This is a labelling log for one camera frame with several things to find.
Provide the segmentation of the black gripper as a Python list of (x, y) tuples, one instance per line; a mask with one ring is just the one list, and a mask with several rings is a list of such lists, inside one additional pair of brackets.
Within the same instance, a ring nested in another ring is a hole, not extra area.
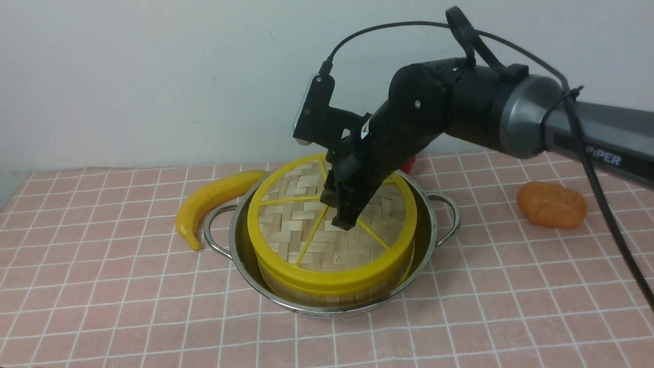
[(435, 64), (411, 64), (392, 77), (385, 103), (348, 140), (325, 178), (320, 202), (332, 225), (349, 231), (381, 183), (448, 129), (451, 83)]

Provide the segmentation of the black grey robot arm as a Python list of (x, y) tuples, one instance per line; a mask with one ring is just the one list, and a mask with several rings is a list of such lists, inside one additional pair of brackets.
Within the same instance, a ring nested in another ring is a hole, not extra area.
[(582, 157), (565, 109), (571, 94), (549, 77), (509, 81), (455, 59), (414, 63), (395, 73), (386, 101), (364, 116), (330, 107), (333, 86), (332, 77), (314, 79), (321, 101), (308, 102), (294, 137), (329, 150), (321, 200), (346, 231), (382, 182), (442, 134), (521, 160), (546, 151)]

